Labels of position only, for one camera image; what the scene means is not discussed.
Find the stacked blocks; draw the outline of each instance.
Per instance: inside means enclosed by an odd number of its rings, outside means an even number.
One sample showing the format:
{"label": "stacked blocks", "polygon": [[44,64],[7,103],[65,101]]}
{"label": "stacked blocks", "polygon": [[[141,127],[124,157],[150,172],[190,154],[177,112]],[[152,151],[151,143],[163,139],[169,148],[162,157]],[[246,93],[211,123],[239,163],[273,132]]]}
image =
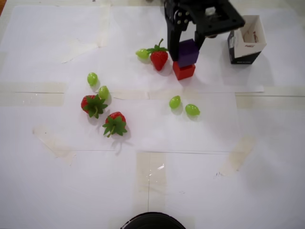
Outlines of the stacked blocks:
{"label": "stacked blocks", "polygon": [[193,39],[179,43],[178,61],[173,63],[173,70],[178,80],[191,77],[195,71],[199,49]]}

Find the red strawberry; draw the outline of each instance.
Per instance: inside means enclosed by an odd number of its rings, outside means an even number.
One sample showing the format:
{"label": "red strawberry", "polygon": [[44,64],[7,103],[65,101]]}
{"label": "red strawberry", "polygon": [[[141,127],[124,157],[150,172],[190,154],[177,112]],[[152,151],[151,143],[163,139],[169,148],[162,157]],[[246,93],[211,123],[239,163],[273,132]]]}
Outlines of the red strawberry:
{"label": "red strawberry", "polygon": [[167,49],[164,47],[160,48],[162,41],[163,39],[161,39],[159,45],[155,45],[153,49],[147,50],[148,53],[151,53],[151,61],[157,71],[161,71],[168,59]]}
{"label": "red strawberry", "polygon": [[89,117],[99,118],[99,114],[103,114],[103,109],[108,105],[103,104],[104,99],[100,99],[98,95],[87,95],[82,99],[81,108],[89,114]]}
{"label": "red strawberry", "polygon": [[126,126],[126,119],[121,114],[121,112],[112,113],[106,118],[105,124],[103,125],[103,127],[106,128],[104,135],[110,132],[107,135],[107,137],[110,137],[110,135],[113,135],[115,133],[123,136],[123,133],[127,132],[125,126]]}
{"label": "red strawberry", "polygon": [[125,117],[122,115],[122,113],[121,112],[114,112],[114,113],[112,113],[112,114],[110,114],[108,117],[111,117],[112,119],[115,119],[116,117],[119,117],[119,116],[121,116],[122,117],[122,121],[123,122],[126,122],[126,119],[125,119]]}

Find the black box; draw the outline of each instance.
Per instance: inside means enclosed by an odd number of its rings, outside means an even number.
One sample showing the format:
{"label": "black box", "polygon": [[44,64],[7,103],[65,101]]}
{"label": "black box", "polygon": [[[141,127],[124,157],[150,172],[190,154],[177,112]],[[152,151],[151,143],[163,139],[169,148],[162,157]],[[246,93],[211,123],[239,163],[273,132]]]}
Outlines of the black box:
{"label": "black box", "polygon": [[228,46],[231,64],[252,64],[267,45],[258,15],[245,15],[244,27],[231,31]]}

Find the white surface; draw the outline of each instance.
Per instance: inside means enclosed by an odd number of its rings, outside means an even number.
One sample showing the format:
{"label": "white surface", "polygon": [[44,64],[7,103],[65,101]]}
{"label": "white surface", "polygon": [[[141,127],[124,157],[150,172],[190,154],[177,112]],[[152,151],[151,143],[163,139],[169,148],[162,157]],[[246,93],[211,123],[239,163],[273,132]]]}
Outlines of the white surface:
{"label": "white surface", "polygon": [[85,6],[16,7],[0,46],[1,52],[7,53],[0,80],[33,83],[67,83],[73,80],[80,69],[90,66],[61,62],[78,53],[75,40],[88,45],[101,41],[101,32],[105,30],[103,25],[108,23],[108,17],[103,18],[102,15],[107,13],[107,9]]}
{"label": "white surface", "polygon": [[[54,150],[122,150],[133,147],[148,151],[204,151],[230,152],[240,139],[237,109],[233,94],[205,94],[200,99],[183,100],[176,111],[171,111],[168,100],[119,100],[112,99],[105,113],[97,120],[89,118],[81,109],[83,94],[65,95],[63,107],[20,108],[6,107],[0,114],[1,135],[25,128],[22,138],[32,138],[32,130],[45,126],[52,131]],[[201,110],[199,117],[188,117],[184,107],[196,104]],[[128,133],[123,137],[106,138],[106,117],[120,111],[126,118]],[[12,142],[1,142],[11,145]]]}
{"label": "white surface", "polygon": [[[192,88],[210,92],[214,87],[215,92],[262,91],[258,84],[224,88],[226,84],[221,79],[209,81],[206,70],[201,67],[192,78],[177,81],[171,58],[164,69],[157,72],[150,60],[141,62],[135,52],[153,47],[161,38],[167,46],[166,22],[160,7],[112,7],[109,30],[104,28],[108,18],[101,18],[106,13],[105,6],[16,7],[0,46],[0,51],[6,54],[0,79],[71,83],[88,72],[96,72],[105,85],[118,90]],[[95,48],[101,31],[104,40],[109,37],[108,45]]]}

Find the green grape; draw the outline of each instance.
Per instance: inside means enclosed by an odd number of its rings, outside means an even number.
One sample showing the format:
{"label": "green grape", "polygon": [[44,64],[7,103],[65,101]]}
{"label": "green grape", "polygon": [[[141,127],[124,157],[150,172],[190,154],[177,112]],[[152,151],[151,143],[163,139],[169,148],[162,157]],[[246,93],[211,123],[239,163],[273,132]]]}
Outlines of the green grape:
{"label": "green grape", "polygon": [[106,86],[102,86],[100,89],[99,89],[99,97],[101,99],[107,99],[108,98],[108,95],[109,95],[109,90]]}
{"label": "green grape", "polygon": [[200,115],[200,111],[194,104],[188,104],[185,107],[185,111],[188,115]]}
{"label": "green grape", "polygon": [[180,103],[181,103],[180,96],[177,95],[170,100],[170,107],[172,109],[176,109],[177,107],[179,107]]}
{"label": "green grape", "polygon": [[149,53],[146,49],[139,49],[135,54],[142,59],[147,59],[149,57]]}
{"label": "green grape", "polygon": [[91,87],[95,86],[97,84],[98,78],[97,74],[95,73],[89,73],[87,77],[87,81]]}

